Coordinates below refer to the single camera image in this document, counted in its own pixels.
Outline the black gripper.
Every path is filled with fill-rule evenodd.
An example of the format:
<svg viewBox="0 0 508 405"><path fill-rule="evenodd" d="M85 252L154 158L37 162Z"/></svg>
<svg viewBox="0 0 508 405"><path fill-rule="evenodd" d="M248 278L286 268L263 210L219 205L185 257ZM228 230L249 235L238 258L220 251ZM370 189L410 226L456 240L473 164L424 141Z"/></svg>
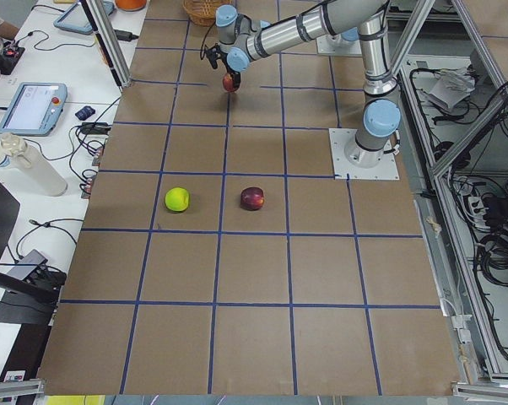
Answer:
<svg viewBox="0 0 508 405"><path fill-rule="evenodd" d="M233 50L222 55L222 61L225 65L226 72L240 75L239 68L241 67L241 53L240 51Z"/></svg>

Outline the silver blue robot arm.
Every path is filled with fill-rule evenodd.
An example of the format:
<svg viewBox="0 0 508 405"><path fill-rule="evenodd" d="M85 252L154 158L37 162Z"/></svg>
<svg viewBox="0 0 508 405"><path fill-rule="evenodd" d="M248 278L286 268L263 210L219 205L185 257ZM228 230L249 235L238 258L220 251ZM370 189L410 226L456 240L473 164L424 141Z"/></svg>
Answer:
<svg viewBox="0 0 508 405"><path fill-rule="evenodd" d="M224 64L230 76L225 88L233 92L240 86L241 73L252 62L325 35L338 36L356 29L365 70L365 108L362 124L344 153L351 164L373 168L401 121L387 39L388 7L387 1L322 1L269 24L239 13L232 5L222 5L215 14L218 41L205 48L203 55L212 68Z"/></svg>

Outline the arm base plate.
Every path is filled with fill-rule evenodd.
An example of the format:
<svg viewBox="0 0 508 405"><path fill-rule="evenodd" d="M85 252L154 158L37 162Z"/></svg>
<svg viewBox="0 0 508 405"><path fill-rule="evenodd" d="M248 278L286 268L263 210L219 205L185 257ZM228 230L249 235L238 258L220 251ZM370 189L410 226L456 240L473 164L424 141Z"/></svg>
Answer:
<svg viewBox="0 0 508 405"><path fill-rule="evenodd" d="M317 53L325 56L360 57L358 37L324 35L316 39Z"/></svg>
<svg viewBox="0 0 508 405"><path fill-rule="evenodd" d="M341 180L398 181L398 145L386 140L384 148L366 151L356 143L353 128L329 128L333 176Z"/></svg>

